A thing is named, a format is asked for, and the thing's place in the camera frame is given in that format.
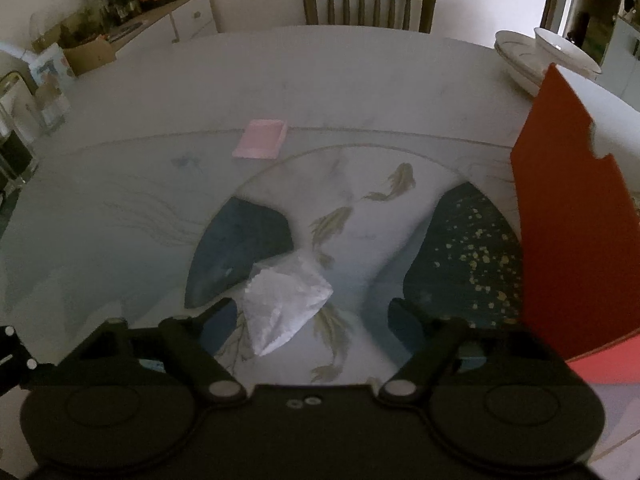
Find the white bowl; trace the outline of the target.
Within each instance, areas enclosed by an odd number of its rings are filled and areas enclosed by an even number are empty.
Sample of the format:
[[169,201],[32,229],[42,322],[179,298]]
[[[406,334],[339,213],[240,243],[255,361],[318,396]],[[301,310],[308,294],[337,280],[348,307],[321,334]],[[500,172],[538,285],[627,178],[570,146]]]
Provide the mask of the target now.
[[544,64],[564,66],[591,80],[602,73],[600,65],[570,40],[541,27],[536,27],[534,33],[535,52]]

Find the white stacked plates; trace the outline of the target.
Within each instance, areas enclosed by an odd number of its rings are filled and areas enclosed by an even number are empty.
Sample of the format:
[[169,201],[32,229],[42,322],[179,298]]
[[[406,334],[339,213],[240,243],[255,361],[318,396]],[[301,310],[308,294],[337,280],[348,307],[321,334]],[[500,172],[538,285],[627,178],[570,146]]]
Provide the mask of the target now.
[[530,96],[536,96],[548,64],[538,58],[535,40],[519,32],[499,30],[495,34],[494,49],[510,77]]

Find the white sideboard cabinet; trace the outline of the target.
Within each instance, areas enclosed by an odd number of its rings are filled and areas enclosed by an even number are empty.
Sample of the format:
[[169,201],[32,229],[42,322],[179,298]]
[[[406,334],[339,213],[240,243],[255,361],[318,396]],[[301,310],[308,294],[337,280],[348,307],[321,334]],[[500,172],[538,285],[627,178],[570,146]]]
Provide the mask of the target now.
[[116,58],[216,35],[210,0],[175,0],[144,12],[106,36]]

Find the glass jar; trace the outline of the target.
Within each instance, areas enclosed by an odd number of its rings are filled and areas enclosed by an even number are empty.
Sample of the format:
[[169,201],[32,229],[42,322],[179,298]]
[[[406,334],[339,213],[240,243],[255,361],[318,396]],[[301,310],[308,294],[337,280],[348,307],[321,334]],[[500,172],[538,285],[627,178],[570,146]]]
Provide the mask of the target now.
[[38,167],[32,144],[42,133],[36,102],[15,70],[1,78],[1,165],[14,181],[27,181]]

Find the brown cardboard box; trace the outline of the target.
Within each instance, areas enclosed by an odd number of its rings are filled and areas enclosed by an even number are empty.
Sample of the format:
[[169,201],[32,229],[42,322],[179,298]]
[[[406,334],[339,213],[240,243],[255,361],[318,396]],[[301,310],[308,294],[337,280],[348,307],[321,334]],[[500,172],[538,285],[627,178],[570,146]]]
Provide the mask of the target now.
[[116,61],[114,48],[102,36],[85,42],[81,46],[64,49],[63,53],[76,76]]

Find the red cardboard box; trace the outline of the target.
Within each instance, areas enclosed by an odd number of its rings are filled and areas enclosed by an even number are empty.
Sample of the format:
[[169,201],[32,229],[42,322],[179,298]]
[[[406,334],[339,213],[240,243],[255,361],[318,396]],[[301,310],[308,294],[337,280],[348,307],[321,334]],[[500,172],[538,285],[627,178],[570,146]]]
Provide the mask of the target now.
[[593,384],[639,380],[639,217],[567,75],[547,70],[510,159],[523,321]]

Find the white wall cabinet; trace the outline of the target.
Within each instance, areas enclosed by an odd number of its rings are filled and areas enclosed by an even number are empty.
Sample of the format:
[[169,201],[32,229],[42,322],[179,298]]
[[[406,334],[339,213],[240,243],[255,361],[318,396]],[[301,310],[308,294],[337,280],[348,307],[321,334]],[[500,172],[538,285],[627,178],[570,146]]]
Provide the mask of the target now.
[[606,45],[598,83],[619,98],[639,62],[639,0],[620,0]]

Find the pink rectangular eraser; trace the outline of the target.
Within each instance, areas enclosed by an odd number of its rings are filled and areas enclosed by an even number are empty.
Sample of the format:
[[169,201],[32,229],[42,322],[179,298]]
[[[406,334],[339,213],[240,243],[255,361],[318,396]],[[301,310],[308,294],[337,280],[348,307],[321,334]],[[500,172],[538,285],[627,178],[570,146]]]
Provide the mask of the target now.
[[283,120],[252,120],[246,126],[232,156],[242,159],[277,159],[287,133],[288,124]]

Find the white tissue box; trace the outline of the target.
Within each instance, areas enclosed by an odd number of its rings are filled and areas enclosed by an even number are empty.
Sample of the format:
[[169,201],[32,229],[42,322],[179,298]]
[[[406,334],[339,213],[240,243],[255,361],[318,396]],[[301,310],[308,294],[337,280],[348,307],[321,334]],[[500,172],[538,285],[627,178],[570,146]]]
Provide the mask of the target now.
[[76,80],[70,63],[58,44],[50,44],[47,49],[37,54],[28,63],[28,68],[38,87],[51,79],[58,88],[67,90]]

